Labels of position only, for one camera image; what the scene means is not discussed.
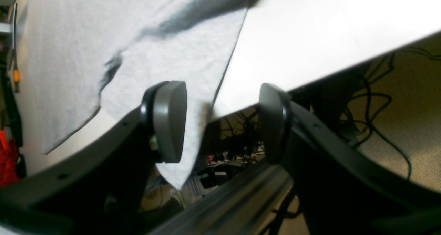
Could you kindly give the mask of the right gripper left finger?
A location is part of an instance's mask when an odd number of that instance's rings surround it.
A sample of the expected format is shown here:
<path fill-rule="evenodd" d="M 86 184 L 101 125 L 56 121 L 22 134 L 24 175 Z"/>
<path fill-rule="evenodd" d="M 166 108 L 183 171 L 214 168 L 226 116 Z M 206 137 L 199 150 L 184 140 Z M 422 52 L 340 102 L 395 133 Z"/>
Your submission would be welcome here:
<path fill-rule="evenodd" d="M 164 81 L 107 133 L 38 174 L 1 189 L 1 227 L 31 235 L 129 235 L 156 163 L 178 163 L 187 91 Z"/>

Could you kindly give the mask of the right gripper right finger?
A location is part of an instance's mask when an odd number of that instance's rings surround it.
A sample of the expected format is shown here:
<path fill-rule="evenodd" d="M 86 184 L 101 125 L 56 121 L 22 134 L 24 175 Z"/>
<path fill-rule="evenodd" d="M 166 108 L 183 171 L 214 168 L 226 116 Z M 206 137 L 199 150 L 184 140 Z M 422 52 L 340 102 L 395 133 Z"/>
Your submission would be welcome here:
<path fill-rule="evenodd" d="M 310 234 L 440 234 L 439 193 L 352 149 L 277 86 L 262 84 L 259 112 L 266 160 L 292 177 Z"/>

